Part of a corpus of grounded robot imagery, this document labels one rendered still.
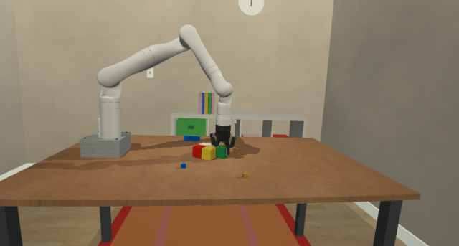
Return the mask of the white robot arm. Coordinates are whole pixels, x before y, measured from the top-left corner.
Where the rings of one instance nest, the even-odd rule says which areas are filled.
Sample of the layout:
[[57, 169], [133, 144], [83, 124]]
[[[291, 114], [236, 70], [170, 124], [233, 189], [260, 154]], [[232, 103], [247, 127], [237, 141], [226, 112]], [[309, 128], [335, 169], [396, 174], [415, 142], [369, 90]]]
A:
[[[180, 41], [179, 41], [180, 39]], [[186, 45], [186, 44], [187, 45]], [[101, 69], [97, 80], [100, 91], [100, 117], [98, 118], [98, 138], [114, 139], [121, 137], [121, 81], [187, 50], [192, 50], [201, 68], [219, 95], [216, 125], [230, 126], [237, 123], [231, 119], [233, 87], [226, 82], [222, 72], [203, 45], [197, 30], [192, 25], [184, 25], [179, 30], [179, 38], [154, 44], [131, 55], [122, 62]]]

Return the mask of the red cube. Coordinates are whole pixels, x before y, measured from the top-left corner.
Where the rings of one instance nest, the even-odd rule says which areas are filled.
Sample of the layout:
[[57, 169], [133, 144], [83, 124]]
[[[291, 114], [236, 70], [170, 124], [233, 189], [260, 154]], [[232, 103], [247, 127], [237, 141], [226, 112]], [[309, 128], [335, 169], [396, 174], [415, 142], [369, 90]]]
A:
[[199, 145], [199, 144], [196, 146], [193, 146], [192, 157], [201, 159], [202, 158], [202, 148], [204, 147], [206, 146]]

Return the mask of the green cube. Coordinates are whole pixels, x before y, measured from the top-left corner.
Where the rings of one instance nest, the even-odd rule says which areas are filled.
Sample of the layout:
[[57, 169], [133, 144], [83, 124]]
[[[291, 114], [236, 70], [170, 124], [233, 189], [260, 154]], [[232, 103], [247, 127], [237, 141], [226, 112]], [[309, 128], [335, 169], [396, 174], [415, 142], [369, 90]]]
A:
[[221, 158], [221, 159], [225, 159], [227, 158], [228, 156], [226, 156], [226, 146], [223, 146], [223, 145], [219, 145], [216, 148], [216, 157], [217, 158]]

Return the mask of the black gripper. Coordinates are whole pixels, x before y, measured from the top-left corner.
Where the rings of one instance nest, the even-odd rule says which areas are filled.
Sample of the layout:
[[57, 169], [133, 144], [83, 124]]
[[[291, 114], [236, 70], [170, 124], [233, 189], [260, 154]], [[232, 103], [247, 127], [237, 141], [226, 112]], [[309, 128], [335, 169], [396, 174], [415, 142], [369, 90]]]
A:
[[[217, 147], [220, 141], [224, 142], [226, 146], [226, 156], [230, 154], [230, 149], [234, 147], [236, 136], [231, 136], [231, 125], [230, 126], [219, 126], [216, 125], [216, 132], [210, 133], [211, 143], [213, 146]], [[215, 136], [217, 140], [215, 141]], [[231, 143], [229, 138], [231, 138]]]

